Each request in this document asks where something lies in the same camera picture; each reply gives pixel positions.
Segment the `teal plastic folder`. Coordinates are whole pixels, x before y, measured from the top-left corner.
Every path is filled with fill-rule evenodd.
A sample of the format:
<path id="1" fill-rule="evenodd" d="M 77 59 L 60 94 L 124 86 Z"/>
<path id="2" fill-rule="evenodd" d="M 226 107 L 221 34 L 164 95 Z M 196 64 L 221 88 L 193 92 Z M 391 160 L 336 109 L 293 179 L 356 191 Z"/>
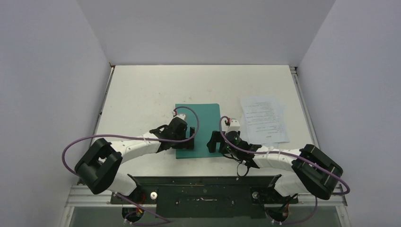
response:
<path id="1" fill-rule="evenodd" d="M 176 104 L 176 106 L 191 108 L 199 118 L 200 127 L 194 138 L 194 149 L 177 149 L 175 157 L 177 159 L 221 157 L 222 155 L 218 151 L 210 153 L 207 148 L 207 143 L 213 131 L 218 130 L 220 119 L 219 104 Z"/>

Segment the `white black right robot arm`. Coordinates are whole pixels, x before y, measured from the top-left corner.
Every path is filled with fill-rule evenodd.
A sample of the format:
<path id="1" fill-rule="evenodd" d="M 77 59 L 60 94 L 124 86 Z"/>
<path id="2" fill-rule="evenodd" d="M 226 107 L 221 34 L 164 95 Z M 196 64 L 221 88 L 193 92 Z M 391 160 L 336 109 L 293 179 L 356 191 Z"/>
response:
<path id="1" fill-rule="evenodd" d="M 343 169 L 312 144 L 299 149 L 279 150 L 248 143 L 236 131 L 224 135 L 214 131 L 207 148 L 210 153 L 219 151 L 229 154 L 247 168 L 285 171 L 267 190 L 269 200 L 274 203 L 299 193 L 310 193 L 319 199 L 328 200 L 343 175 Z"/>

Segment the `white paper sheet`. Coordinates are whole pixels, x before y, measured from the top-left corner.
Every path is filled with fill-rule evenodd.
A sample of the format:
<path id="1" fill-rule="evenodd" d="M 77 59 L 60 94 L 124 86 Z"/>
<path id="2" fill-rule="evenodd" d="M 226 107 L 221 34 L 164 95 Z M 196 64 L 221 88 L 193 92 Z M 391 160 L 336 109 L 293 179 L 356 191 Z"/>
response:
<path id="1" fill-rule="evenodd" d="M 284 120 L 284 111 L 285 111 L 285 106 L 280 103 L 279 101 L 276 101 L 277 105 L 277 111 L 278 111 L 278 116 L 280 118 L 280 123 L 285 126 L 285 120 Z"/>
<path id="2" fill-rule="evenodd" d="M 274 96 L 240 98 L 241 128 L 246 141 L 267 147 L 289 142 L 286 126 L 280 123 L 276 101 Z"/>

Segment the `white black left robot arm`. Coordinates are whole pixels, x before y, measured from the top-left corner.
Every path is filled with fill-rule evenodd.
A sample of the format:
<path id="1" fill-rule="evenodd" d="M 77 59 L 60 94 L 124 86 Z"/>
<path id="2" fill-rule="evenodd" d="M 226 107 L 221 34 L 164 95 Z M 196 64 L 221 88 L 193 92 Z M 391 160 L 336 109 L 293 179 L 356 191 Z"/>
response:
<path id="1" fill-rule="evenodd" d="M 117 192 L 134 204 L 141 198 L 139 183 L 131 175 L 121 173 L 120 165 L 171 148 L 193 150 L 197 129 L 188 127 L 185 118 L 185 114 L 179 114 L 169 124 L 151 129 L 135 140 L 97 139 L 75 165 L 74 171 L 93 194 Z"/>

